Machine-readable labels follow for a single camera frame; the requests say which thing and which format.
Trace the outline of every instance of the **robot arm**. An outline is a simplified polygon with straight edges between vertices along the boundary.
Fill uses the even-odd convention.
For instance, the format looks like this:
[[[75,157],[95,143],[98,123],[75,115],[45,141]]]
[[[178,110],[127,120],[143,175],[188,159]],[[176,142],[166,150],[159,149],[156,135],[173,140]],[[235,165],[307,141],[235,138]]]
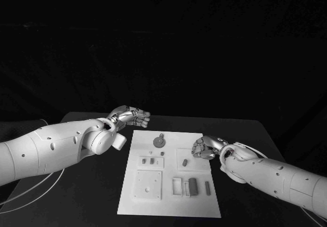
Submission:
[[[0,186],[29,176],[54,173],[85,157],[121,149],[121,126],[147,127],[150,113],[129,106],[114,117],[48,125],[22,137],[0,143]]]
[[[195,143],[195,157],[221,155],[221,170],[240,183],[248,183],[276,198],[327,218],[327,178],[270,158],[258,158],[250,147],[214,136]]]

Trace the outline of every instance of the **small part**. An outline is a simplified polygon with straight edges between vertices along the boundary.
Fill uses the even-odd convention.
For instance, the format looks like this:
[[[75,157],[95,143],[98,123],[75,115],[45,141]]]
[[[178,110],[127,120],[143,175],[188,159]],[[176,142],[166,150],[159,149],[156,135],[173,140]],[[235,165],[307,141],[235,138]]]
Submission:
[[[196,178],[189,179],[189,195],[191,196],[199,195]]]
[[[173,196],[182,197],[182,178],[173,178]]]
[[[183,166],[186,166],[188,165],[188,159],[185,159],[185,161],[183,161]]]
[[[160,134],[160,136],[153,140],[153,144],[156,148],[162,148],[166,145],[165,135]]]
[[[209,182],[206,181],[206,195],[211,195],[211,187],[209,187]]]
[[[185,181],[185,189],[186,189],[186,197],[191,197],[189,195],[189,182]]]

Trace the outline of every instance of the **white board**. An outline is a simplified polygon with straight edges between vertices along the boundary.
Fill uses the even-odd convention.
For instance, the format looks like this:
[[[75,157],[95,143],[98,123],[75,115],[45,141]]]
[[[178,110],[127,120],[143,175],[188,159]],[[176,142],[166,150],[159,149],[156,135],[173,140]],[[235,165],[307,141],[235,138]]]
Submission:
[[[165,135],[166,145],[163,148],[156,148],[153,140],[159,137],[160,133]],[[216,200],[211,162],[202,158],[193,158],[189,155],[193,143],[202,136],[204,135],[199,133],[134,130],[117,214],[205,218],[222,217]],[[152,165],[143,167],[140,157],[147,157],[149,159],[155,158],[156,160],[157,158],[163,158],[165,168],[159,169],[152,167]],[[180,169],[180,171],[180,161],[178,157],[180,157],[180,159],[188,157],[191,160],[186,166],[188,168]],[[140,171],[162,173],[160,199],[155,199],[155,196],[149,196],[152,186],[146,184],[152,182],[153,179],[140,184],[136,182],[136,180],[139,180],[137,174]],[[182,196],[173,196],[173,178],[182,178]],[[186,195],[186,182],[189,182],[191,178],[198,179],[198,196]],[[206,181],[211,186],[211,196],[206,195]],[[136,191],[152,199],[134,199]]]

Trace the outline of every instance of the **table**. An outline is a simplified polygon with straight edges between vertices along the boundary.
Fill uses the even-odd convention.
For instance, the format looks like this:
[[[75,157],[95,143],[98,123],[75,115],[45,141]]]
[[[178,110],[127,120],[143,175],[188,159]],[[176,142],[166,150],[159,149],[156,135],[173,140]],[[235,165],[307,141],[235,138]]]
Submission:
[[[107,117],[107,113],[71,112],[62,122]],[[258,149],[271,159],[286,162],[263,124],[254,120],[152,116],[144,129],[127,126],[123,149],[113,147],[103,155],[87,157],[68,167],[48,194],[22,209],[0,215],[0,226],[18,227],[101,227],[101,226],[319,226],[301,208],[235,182],[221,171],[219,158],[211,160],[216,197],[222,218],[185,218],[117,215],[133,130],[204,133],[241,142]],[[3,206],[12,210],[29,203],[49,189],[61,171],[25,196]],[[12,196],[25,192],[48,175],[21,180]]]

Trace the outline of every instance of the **cable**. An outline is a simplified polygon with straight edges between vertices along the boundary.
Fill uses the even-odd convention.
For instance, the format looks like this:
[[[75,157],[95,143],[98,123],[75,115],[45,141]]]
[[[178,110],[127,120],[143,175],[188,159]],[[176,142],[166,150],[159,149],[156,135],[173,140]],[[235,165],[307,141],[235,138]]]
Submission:
[[[250,147],[250,146],[247,146],[245,144],[242,144],[242,143],[235,143],[235,144],[241,144],[241,145],[244,145],[247,148],[250,148],[250,149],[253,149],[260,155],[263,155],[265,158],[268,158],[257,149],[254,149],[253,147]],[[314,218],[312,217],[312,215],[309,214],[309,212],[304,210],[304,208],[301,207],[301,209],[303,209],[303,211],[306,212],[306,214],[309,215],[309,217],[314,220]]]
[[[62,170],[62,173],[61,173],[61,176],[58,177],[58,179],[57,179],[57,182],[59,181],[59,179],[61,179],[61,177],[62,177],[62,174],[64,174],[64,170]],[[31,202],[31,203],[34,203],[47,193],[48,193],[48,191]],[[18,210],[18,209],[21,209],[21,208],[23,208],[23,207],[26,207],[31,203],[28,203],[25,206],[22,206],[22,207],[19,207],[19,208],[16,208],[16,209],[13,209],[13,210],[9,210],[9,211],[6,211],[6,212],[2,212],[0,214],[5,214],[5,213],[9,213],[9,212],[12,212],[12,211],[15,211],[15,210]]]
[[[26,192],[23,192],[21,195],[15,196],[15,197],[13,197],[12,199],[9,199],[8,201],[2,202],[0,205],[9,203],[10,201],[16,200],[22,195],[25,195],[32,189],[35,189],[35,188],[45,182],[45,180],[51,177],[51,175],[44,179],[44,181],[42,181],[39,184],[36,184],[35,187],[32,187]]]

